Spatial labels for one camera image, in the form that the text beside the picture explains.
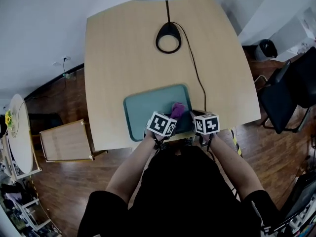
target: black sleeve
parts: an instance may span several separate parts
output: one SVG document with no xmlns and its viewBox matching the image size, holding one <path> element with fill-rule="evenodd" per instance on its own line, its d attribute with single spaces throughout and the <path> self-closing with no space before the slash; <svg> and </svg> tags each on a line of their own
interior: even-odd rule
<svg viewBox="0 0 316 237">
<path fill-rule="evenodd" d="M 119 196 L 106 191 L 93 192 L 81 220 L 78 237 L 117 234 L 126 215 L 127 204 Z"/>
<path fill-rule="evenodd" d="M 247 226 L 256 233 L 256 236 L 260 236 L 262 225 L 272 226 L 279 221 L 280 212 L 266 191 L 252 192 L 241 202 L 241 205 L 247 218 Z"/>
</svg>

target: teal tray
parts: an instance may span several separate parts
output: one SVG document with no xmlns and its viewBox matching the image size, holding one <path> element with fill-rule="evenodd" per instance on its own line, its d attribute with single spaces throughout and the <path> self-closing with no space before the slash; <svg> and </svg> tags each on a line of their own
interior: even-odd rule
<svg viewBox="0 0 316 237">
<path fill-rule="evenodd" d="M 171 114 L 171 107 L 175 102 L 185 106 L 184 113 L 177 122 L 176 134 L 192 131 L 192 107 L 185 85 L 173 85 L 126 97 L 123 105 L 130 138 L 133 141 L 142 141 L 145 127 L 153 112 Z"/>
</svg>

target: baseboard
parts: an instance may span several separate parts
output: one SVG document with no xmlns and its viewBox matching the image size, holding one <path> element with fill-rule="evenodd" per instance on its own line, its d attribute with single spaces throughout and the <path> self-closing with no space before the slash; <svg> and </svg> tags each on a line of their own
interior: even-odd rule
<svg viewBox="0 0 316 237">
<path fill-rule="evenodd" d="M 83 69 L 84 68 L 84 63 L 72 68 L 72 69 L 69 69 L 66 71 L 67 74 L 71 74 L 79 69 Z M 64 77 L 64 73 L 62 73 L 61 75 L 55 77 L 54 79 L 48 81 L 47 83 L 43 84 L 41 87 L 38 87 L 36 90 L 34 90 L 32 93 L 30 93 L 29 95 L 27 95 L 24 100 L 27 101 L 29 100 L 30 98 L 32 98 L 34 95 L 42 92 L 46 87 L 52 85 L 54 82 L 58 81 L 59 79 L 63 78 Z"/>
</svg>

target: hand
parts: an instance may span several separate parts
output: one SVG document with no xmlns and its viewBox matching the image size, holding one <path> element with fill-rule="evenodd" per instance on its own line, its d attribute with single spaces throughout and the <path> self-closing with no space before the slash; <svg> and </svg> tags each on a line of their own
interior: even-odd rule
<svg viewBox="0 0 316 237">
<path fill-rule="evenodd" d="M 190 112 L 190 114 L 191 114 L 191 117 L 192 117 L 192 119 L 193 119 L 193 121 L 192 121 L 192 123 L 194 124 L 194 117 L 196 117 L 196 115 L 193 113 L 193 112 Z M 199 134 L 199 136 L 201 136 L 202 138 L 203 138 L 203 143 L 204 142 L 208 142 L 208 140 L 209 140 L 209 134 L 201 134 L 201 133 L 198 133 Z"/>
<path fill-rule="evenodd" d="M 162 141 L 164 139 L 164 137 L 162 137 L 156 133 L 154 134 L 153 132 L 151 132 L 150 130 L 147 129 L 145 138 L 154 139 L 154 136 L 157 138 L 158 141 Z"/>
</svg>

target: black shirt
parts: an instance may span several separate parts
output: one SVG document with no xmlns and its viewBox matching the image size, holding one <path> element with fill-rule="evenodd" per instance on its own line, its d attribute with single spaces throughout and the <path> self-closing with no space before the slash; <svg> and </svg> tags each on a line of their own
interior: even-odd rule
<svg viewBox="0 0 316 237">
<path fill-rule="evenodd" d="M 93 192 L 78 236 L 135 233 L 208 236 L 260 236 L 260 227 L 278 213 L 265 191 L 239 202 L 213 162 L 199 147 L 181 155 L 156 154 L 142 178 L 133 206 L 106 191 Z"/>
</svg>

